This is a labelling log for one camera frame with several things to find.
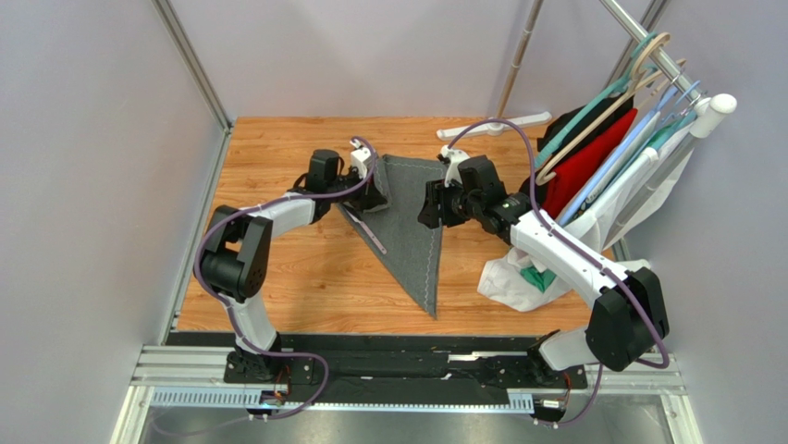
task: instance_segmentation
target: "gray wall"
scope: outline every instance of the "gray wall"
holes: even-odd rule
[[[648,0],[622,0],[641,17]],[[173,0],[233,116],[483,116],[531,7],[524,0]],[[508,115],[573,109],[628,35],[597,1],[547,1]]]
[[[788,3],[676,0],[672,56],[738,111],[699,144],[665,206],[628,236],[662,279],[706,442],[785,442]]]
[[[149,1],[0,23],[0,442],[107,442],[220,131]]]

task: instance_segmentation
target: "wood surface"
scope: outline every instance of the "wood surface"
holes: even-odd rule
[[[240,118],[234,129],[214,207],[258,204],[280,196],[306,171],[312,151],[331,148],[347,160],[350,136],[360,135],[381,154],[434,159],[444,144],[438,129],[476,118]],[[545,127],[527,129],[532,141]],[[458,144],[469,155],[486,154],[509,192],[527,176],[528,155],[514,131]],[[588,322],[590,312],[574,293],[532,312],[519,313],[476,292],[487,260],[508,247],[469,221],[444,229],[437,292],[437,320],[400,287],[339,212],[273,241],[263,285],[265,306],[279,331],[463,335],[540,335]],[[220,304],[192,278],[180,330],[230,330]]]

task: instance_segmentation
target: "red shirt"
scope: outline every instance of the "red shirt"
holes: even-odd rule
[[[542,209],[550,217],[558,217],[572,197],[594,176],[608,154],[622,142],[635,116],[637,110],[631,109],[583,150],[553,169],[556,176],[548,182],[548,197],[542,204]]]

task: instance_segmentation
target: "purple cable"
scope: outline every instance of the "purple cable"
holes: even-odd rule
[[[351,194],[351,193],[354,193],[354,192],[360,190],[362,187],[364,187],[367,184],[367,182],[369,182],[369,180],[372,178],[373,174],[375,174],[375,172],[376,172],[376,169],[377,169],[377,151],[375,150],[375,147],[373,147],[372,144],[368,140],[363,138],[363,137],[353,136],[353,137],[351,137],[351,141],[360,142],[363,146],[367,147],[369,149],[369,151],[372,153],[372,165],[370,166],[369,171],[367,172],[366,176],[364,176],[364,178],[362,179],[361,182],[357,183],[356,185],[353,185],[352,187],[348,188],[345,191],[330,192],[330,193],[325,193],[325,194],[303,194],[303,195],[293,195],[293,196],[279,197],[279,198],[274,199],[273,201],[262,203],[262,204],[259,204],[257,206],[254,206],[252,208],[244,208],[242,210],[239,210],[239,211],[233,213],[231,216],[228,216],[228,217],[222,219],[215,226],[213,226],[210,229],[208,229],[205,232],[205,235],[203,236],[203,239],[200,241],[200,244],[197,246],[197,252],[195,254],[195,260],[194,260],[194,276],[197,278],[197,281],[200,282],[200,286],[203,287],[203,290],[205,290],[208,294],[210,294],[212,297],[214,297],[214,299],[216,299],[217,301],[221,302],[222,305],[225,307],[225,309],[228,312],[229,321],[230,321],[230,324],[232,325],[233,331],[235,331],[236,336],[241,338],[241,341],[247,347],[249,347],[250,349],[252,349],[256,353],[259,353],[259,354],[262,354],[262,355],[265,355],[265,356],[276,357],[276,358],[310,358],[310,359],[316,360],[317,362],[319,362],[323,366],[323,380],[320,382],[320,386],[317,388],[317,391],[308,400],[306,400],[304,403],[302,403],[298,407],[296,407],[296,408],[294,408],[292,410],[289,410],[287,412],[280,413],[280,414],[269,415],[269,416],[267,416],[267,419],[284,419],[284,418],[289,418],[289,417],[293,416],[294,414],[300,413],[301,411],[306,409],[308,406],[310,406],[314,402],[314,400],[316,400],[317,397],[319,397],[320,394],[323,393],[323,390],[326,389],[326,384],[328,383],[328,362],[326,361],[326,359],[323,358],[323,356],[320,356],[320,355],[314,354],[314,353],[309,353],[309,352],[285,352],[285,351],[268,351],[268,350],[264,350],[264,349],[258,347],[257,345],[252,344],[248,339],[243,337],[241,332],[240,332],[240,329],[238,327],[238,321],[235,318],[235,313],[234,313],[232,304],[229,302],[229,300],[227,298],[225,298],[224,296],[216,293],[211,288],[211,286],[208,285],[207,282],[205,282],[205,278],[203,277],[203,271],[202,271],[202,269],[200,267],[200,262],[201,262],[201,259],[203,257],[203,252],[205,251],[205,245],[208,243],[208,240],[217,231],[219,231],[220,228],[224,227],[225,225],[227,225],[229,223],[232,223],[235,219],[237,219],[237,218],[239,218],[241,216],[246,216],[246,215],[248,215],[250,213],[263,211],[266,208],[270,208],[273,205],[282,204],[282,203],[288,202],[288,201],[295,201],[295,200],[299,200],[299,199],[311,199],[311,200],[336,199],[338,197],[342,197],[342,196],[345,196],[345,195],[348,195],[348,194]],[[238,419],[234,419],[234,420],[231,420],[231,421],[227,421],[226,423],[222,423],[220,425],[215,425],[215,426],[213,426],[211,428],[208,428],[208,429],[205,429],[205,430],[200,430],[200,431],[196,431],[196,432],[190,432],[188,434],[177,434],[177,433],[172,433],[172,432],[166,432],[165,430],[161,430],[160,428],[158,428],[158,426],[156,424],[153,424],[153,427],[158,433],[161,433],[163,435],[172,436],[172,437],[193,437],[193,436],[196,436],[196,435],[201,435],[202,433],[207,433],[207,432],[210,432],[212,430],[216,430],[219,427],[229,426],[230,424],[238,423],[238,422],[240,422],[242,420],[245,420],[247,418],[248,418],[248,416],[244,416],[243,418],[238,418]],[[255,416],[255,418],[257,418],[257,419],[266,419],[264,416]]]
[[[550,224],[542,215],[542,212],[540,211],[539,208],[539,204],[536,201],[536,169],[534,168],[534,148],[531,146],[531,142],[528,140],[528,136],[525,135],[525,133],[520,127],[510,122],[509,120],[506,120],[505,118],[488,118],[480,122],[474,123],[473,125],[467,127],[462,132],[460,132],[460,134],[457,134],[457,136],[454,139],[452,139],[451,142],[449,142],[449,148],[453,147],[454,144],[457,143],[457,141],[462,138],[462,136],[468,133],[468,131],[476,127],[479,127],[481,125],[485,125],[487,123],[500,123],[503,125],[507,125],[511,127],[513,130],[517,131],[517,133],[520,134],[520,137],[523,139],[523,142],[525,142],[525,146],[528,148],[527,150],[528,159],[529,159],[528,167],[530,169],[530,176],[531,176],[531,180],[529,181],[529,190],[528,190],[529,197],[531,198],[531,205],[533,206],[534,211],[536,213],[536,218],[539,219],[539,222],[542,223],[542,226],[544,226],[545,228],[550,227]],[[605,274],[605,276],[612,279],[613,282],[615,282],[616,285],[623,290],[627,299],[632,304],[634,309],[637,311],[637,314],[640,315],[641,319],[643,319],[643,322],[646,324],[646,328],[648,329],[648,333],[651,334],[651,338],[654,340],[654,343],[657,344],[657,348],[659,349],[659,354],[662,355],[662,362],[656,364],[640,358],[638,358],[636,361],[640,364],[647,365],[649,367],[668,368],[668,366],[671,364],[670,357],[668,356],[668,349],[665,348],[665,344],[664,342],[662,342],[662,338],[659,337],[659,333],[657,332],[657,329],[654,328],[654,324],[652,324],[651,320],[648,319],[648,314],[646,313],[646,310],[643,309],[643,306],[640,304],[637,298],[635,298],[632,291],[629,290],[629,288],[626,285],[624,285],[623,281],[619,279],[609,268],[605,267],[602,263],[600,263],[596,257],[586,253],[580,246],[575,244],[571,239],[562,235],[558,231],[551,230],[550,233],[553,236],[555,236],[556,239],[561,241],[564,245],[575,250],[578,254],[583,256],[583,258],[586,261],[588,261],[588,263],[598,268],[599,271]],[[585,414],[588,413],[588,409],[591,407],[591,404],[597,398],[597,393],[599,392],[599,386],[601,384],[602,384],[602,364],[599,365],[599,370],[597,372],[597,383],[594,386],[594,390],[591,392],[591,398],[588,400],[588,404],[586,404],[583,410],[579,414],[577,414],[577,416],[575,416],[573,419],[561,423],[563,426],[570,426],[571,424],[575,424],[579,422],[585,416]],[[544,425],[556,424],[556,423],[548,423],[545,421],[540,421],[540,423]]]

